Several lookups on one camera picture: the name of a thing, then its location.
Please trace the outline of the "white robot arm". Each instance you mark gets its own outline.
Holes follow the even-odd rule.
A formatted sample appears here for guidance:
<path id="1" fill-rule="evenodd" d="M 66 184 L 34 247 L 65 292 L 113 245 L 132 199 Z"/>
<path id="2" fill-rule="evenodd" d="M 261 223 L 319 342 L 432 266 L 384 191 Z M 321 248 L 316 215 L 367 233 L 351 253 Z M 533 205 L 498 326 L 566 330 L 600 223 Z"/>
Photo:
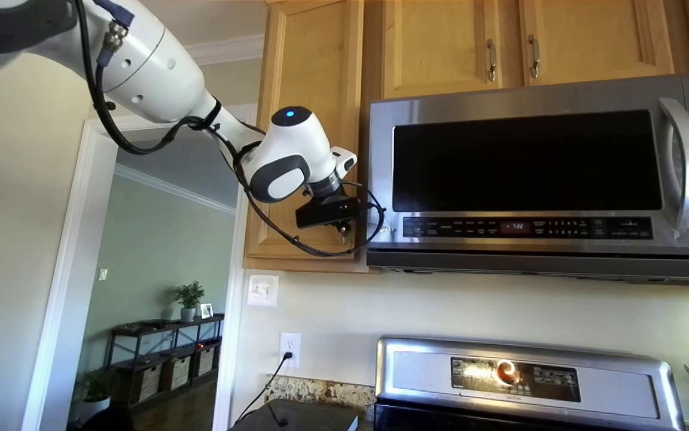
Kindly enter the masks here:
<path id="1" fill-rule="evenodd" d="M 236 119 L 207 89 L 201 67 L 138 0 L 0 0 L 0 69 L 34 53 L 78 76 L 107 137 L 120 132 L 111 108 L 121 106 L 170 132 L 206 132 L 221 143 L 248 202 L 279 203 L 297 191 L 301 228 L 350 231 L 367 205 L 345 191 L 357 156 L 327 142 L 321 119 L 290 106 L 258 130 Z"/>

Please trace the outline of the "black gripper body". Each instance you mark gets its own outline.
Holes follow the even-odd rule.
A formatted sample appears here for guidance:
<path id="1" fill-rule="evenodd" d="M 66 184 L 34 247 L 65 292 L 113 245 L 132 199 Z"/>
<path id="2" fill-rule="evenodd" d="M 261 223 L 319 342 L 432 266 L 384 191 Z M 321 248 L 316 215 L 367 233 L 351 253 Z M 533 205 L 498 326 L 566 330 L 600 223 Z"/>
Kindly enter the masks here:
<path id="1" fill-rule="evenodd" d="M 297 209 L 298 228 L 331 225 L 346 234 L 364 203 L 345 191 L 338 174 L 303 186 L 306 203 Z"/>

